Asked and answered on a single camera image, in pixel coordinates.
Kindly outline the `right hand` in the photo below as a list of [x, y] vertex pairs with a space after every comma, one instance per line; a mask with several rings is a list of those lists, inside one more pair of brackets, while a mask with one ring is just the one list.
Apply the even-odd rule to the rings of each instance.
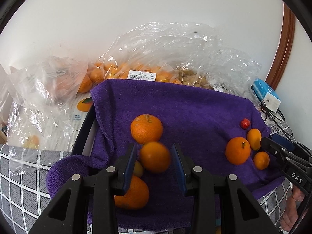
[[289, 232], [293, 225], [295, 224], [296, 220], [298, 219], [298, 213], [296, 209], [296, 203], [302, 202], [304, 200], [304, 193], [300, 191], [299, 188], [297, 188], [295, 185], [293, 185], [293, 193], [292, 195], [287, 199], [285, 211], [282, 214], [280, 223], [281, 228], [284, 231]]

